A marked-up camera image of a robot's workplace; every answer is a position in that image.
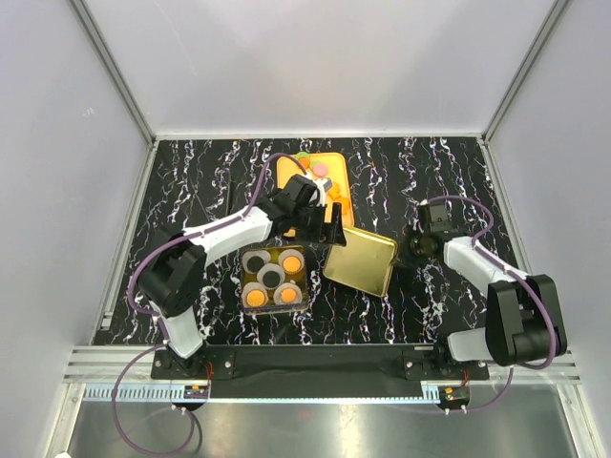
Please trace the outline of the gold tin lid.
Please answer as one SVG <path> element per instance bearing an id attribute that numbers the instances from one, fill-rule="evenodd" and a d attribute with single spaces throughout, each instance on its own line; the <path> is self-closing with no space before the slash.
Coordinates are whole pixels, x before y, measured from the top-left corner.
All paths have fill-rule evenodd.
<path id="1" fill-rule="evenodd" d="M 382 298 L 387 295 L 397 242 L 356 227 L 344 229 L 346 245 L 333 245 L 324 276 L 344 286 Z"/>

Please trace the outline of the tan round biscuit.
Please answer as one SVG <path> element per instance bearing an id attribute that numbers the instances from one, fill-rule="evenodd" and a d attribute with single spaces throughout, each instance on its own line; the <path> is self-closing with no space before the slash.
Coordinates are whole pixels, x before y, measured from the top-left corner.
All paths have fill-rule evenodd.
<path id="1" fill-rule="evenodd" d="M 267 294 L 260 289 L 251 290 L 245 296 L 245 303 L 252 308 L 264 306 L 267 303 Z"/>
<path id="2" fill-rule="evenodd" d="M 303 268 L 303 263 L 300 258 L 290 256 L 283 260 L 283 268 L 287 273 L 293 274 L 299 272 Z"/>

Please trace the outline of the orange flower sandwich cookie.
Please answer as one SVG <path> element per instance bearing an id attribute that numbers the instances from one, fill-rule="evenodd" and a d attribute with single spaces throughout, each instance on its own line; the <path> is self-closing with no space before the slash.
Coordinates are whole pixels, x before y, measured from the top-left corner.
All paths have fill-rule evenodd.
<path id="1" fill-rule="evenodd" d="M 280 301 L 282 303 L 294 303 L 298 300 L 297 291 L 287 287 L 280 292 Z"/>

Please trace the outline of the decorated cookie tin box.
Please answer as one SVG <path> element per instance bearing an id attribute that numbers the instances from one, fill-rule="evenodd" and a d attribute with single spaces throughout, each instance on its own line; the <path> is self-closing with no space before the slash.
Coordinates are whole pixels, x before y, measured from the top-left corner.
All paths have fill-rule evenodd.
<path id="1" fill-rule="evenodd" d="M 241 269 L 244 314 L 280 314 L 308 309 L 309 280 L 303 246 L 242 250 Z"/>

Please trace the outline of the metal tongs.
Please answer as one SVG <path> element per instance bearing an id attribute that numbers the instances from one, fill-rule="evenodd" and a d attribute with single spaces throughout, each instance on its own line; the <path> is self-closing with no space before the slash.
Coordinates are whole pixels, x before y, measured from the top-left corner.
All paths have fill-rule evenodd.
<path id="1" fill-rule="evenodd" d="M 225 218 L 230 215 L 232 205 L 233 205 L 234 185 L 233 185 L 232 173 L 230 170 L 226 171 L 225 186 L 226 186 L 226 189 L 225 189 L 226 193 L 222 200 L 222 203 L 223 203 L 223 213 L 221 215 L 222 218 Z M 200 208 L 200 216 L 198 217 L 198 222 L 199 223 L 212 222 L 214 218 L 211 218 L 207 214 L 206 207 L 203 205 L 201 201 L 200 192 L 198 189 L 195 190 L 194 198 L 195 198 L 195 202 L 198 204 L 198 207 Z"/>

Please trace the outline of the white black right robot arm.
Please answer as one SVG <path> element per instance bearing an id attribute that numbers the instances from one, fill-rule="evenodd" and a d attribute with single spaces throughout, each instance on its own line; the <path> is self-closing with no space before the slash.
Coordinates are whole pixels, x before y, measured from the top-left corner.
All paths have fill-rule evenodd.
<path id="1" fill-rule="evenodd" d="M 458 230 L 446 209 L 460 200 L 482 210 L 486 223 L 472 236 Z M 442 339 L 433 354 L 436 372 L 454 378 L 468 362 L 548 367 L 568 349 L 558 290 L 547 275 L 531 275 L 485 248 L 480 239 L 494 226 L 493 213 L 480 202 L 440 196 L 417 205 L 417 228 L 409 230 L 394 261 L 419 268 L 433 261 L 445 265 L 475 287 L 486 300 L 482 328 L 455 331 Z"/>

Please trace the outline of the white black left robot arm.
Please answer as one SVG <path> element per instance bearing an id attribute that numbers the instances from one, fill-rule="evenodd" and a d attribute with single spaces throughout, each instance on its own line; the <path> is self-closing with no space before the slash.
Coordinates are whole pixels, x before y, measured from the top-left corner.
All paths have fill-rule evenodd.
<path id="1" fill-rule="evenodd" d="M 339 203 L 331 206 L 331 221 L 325 221 L 331 188 L 328 177 L 304 175 L 292 176 L 283 188 L 267 196 L 262 197 L 257 188 L 248 205 L 223 219 L 166 232 L 164 243 L 138 265 L 128 283 L 128 301 L 137 309 L 136 292 L 148 300 L 150 307 L 142 312 L 156 319 L 163 336 L 161 348 L 169 353 L 181 375 L 194 378 L 205 369 L 194 305 L 210 264 L 289 230 L 299 241 L 347 244 Z"/>

